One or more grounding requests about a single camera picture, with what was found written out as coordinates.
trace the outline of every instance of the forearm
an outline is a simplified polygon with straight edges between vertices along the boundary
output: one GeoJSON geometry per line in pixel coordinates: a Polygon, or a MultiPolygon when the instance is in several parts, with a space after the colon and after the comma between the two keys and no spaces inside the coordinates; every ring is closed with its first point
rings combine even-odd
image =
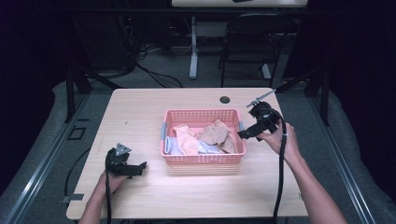
{"type": "Polygon", "coordinates": [[[91,198],[87,201],[81,220],[79,221],[80,224],[100,223],[100,214],[105,196],[106,195],[99,188],[93,191],[91,198]]]}
{"type": "Polygon", "coordinates": [[[288,161],[302,193],[311,223],[347,223],[329,193],[320,185],[302,157],[288,161]]]}

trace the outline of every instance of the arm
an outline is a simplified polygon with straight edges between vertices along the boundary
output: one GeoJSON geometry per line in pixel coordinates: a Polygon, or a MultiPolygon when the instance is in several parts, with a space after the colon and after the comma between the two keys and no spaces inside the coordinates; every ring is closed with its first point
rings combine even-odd
{"type": "MultiPolygon", "coordinates": [[[[116,189],[120,187],[120,184],[127,178],[126,175],[114,176],[113,174],[108,174],[110,183],[110,193],[114,193],[116,189]]],[[[82,214],[79,223],[100,223],[100,213],[102,210],[103,202],[106,198],[106,173],[103,172],[100,175],[98,183],[91,195],[91,198],[87,201],[84,213],[82,214]]]]}
{"type": "MultiPolygon", "coordinates": [[[[257,136],[266,141],[276,153],[279,153],[282,138],[282,126],[278,126],[275,133],[261,133],[257,136]]],[[[285,147],[285,161],[297,180],[310,221],[312,223],[347,223],[334,200],[317,181],[300,154],[294,128],[288,123],[286,128],[288,139],[285,147]]]]}

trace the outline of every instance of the pink plastic basket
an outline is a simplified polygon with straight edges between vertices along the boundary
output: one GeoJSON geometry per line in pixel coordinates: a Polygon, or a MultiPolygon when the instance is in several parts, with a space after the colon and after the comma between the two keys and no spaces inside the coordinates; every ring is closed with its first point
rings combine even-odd
{"type": "Polygon", "coordinates": [[[208,163],[238,163],[245,155],[246,142],[237,132],[243,130],[239,112],[235,109],[192,109],[192,110],[167,110],[163,119],[161,137],[161,154],[168,164],[208,164],[208,163]],[[199,154],[199,155],[168,155],[165,154],[165,138],[176,137],[173,127],[188,124],[190,130],[198,133],[216,119],[226,124],[233,136],[236,153],[234,154],[199,154]]]}

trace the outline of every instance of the wooden table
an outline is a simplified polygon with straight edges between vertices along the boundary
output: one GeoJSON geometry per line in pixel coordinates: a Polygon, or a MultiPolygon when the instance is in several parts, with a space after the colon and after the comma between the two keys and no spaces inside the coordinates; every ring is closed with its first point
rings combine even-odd
{"type": "MultiPolygon", "coordinates": [[[[168,165],[160,153],[163,117],[167,109],[234,108],[244,127],[255,123],[247,104],[271,89],[130,89],[116,90],[109,101],[86,160],[67,217],[80,219],[107,152],[122,143],[129,147],[128,164],[148,167],[127,179],[111,196],[113,218],[271,217],[278,184],[278,156],[263,141],[247,140],[247,153],[234,165],[168,165]],[[228,96],[223,104],[219,98],[228,96]]],[[[265,98],[280,108],[274,94],[265,98]]],[[[307,216],[300,191],[285,163],[285,183],[278,214],[307,216]]],[[[106,204],[102,209],[106,217],[106,204]]]]}

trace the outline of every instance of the black curtain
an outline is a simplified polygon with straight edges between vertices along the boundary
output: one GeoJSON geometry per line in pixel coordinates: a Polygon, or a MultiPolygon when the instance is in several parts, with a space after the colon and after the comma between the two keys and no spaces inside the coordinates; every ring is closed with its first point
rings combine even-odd
{"type": "Polygon", "coordinates": [[[71,21],[47,9],[35,0],[0,3],[1,193],[50,114],[53,87],[70,64],[88,64],[71,21]]]}
{"type": "Polygon", "coordinates": [[[339,11],[344,16],[303,20],[284,77],[326,65],[330,88],[357,136],[362,162],[396,202],[396,7],[391,1],[335,2],[309,1],[310,12],[339,11]]]}

